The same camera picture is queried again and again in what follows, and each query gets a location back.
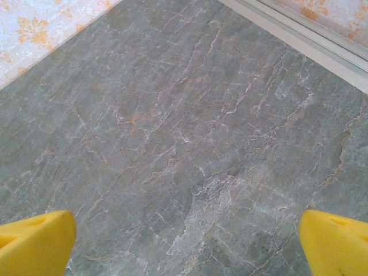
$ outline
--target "white baseboard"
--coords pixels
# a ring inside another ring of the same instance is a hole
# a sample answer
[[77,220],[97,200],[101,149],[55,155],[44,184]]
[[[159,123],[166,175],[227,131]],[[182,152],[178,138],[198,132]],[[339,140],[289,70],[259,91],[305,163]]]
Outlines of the white baseboard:
[[359,48],[357,54],[348,44],[337,44],[258,0],[219,1],[368,94],[366,49]]

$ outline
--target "orange floral pattern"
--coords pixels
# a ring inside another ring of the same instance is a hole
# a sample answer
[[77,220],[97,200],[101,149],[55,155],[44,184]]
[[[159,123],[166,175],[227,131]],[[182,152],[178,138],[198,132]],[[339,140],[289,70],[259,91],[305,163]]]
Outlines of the orange floral pattern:
[[368,48],[368,0],[275,0]]
[[121,0],[0,0],[0,89]]

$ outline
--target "gray marble tile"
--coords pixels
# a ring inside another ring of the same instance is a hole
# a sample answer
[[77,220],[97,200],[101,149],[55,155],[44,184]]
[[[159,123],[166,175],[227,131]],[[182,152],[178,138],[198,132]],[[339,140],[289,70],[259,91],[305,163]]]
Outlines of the gray marble tile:
[[0,92],[0,222],[71,209],[66,275],[309,275],[368,220],[367,95],[215,0],[124,0]]

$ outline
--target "floor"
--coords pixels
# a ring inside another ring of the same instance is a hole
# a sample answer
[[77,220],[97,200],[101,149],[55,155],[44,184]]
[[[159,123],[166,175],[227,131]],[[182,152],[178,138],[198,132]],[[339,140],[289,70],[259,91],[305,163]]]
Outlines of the floor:
[[0,223],[71,209],[66,275],[310,275],[368,221],[367,95],[216,0],[124,0],[0,92]]

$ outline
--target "floral wallpaper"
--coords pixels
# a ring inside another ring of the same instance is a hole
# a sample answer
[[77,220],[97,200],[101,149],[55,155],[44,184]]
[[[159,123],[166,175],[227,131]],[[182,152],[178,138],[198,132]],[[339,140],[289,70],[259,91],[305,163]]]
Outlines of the floral wallpaper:
[[275,0],[368,48],[368,0]]
[[120,0],[0,0],[0,89]]

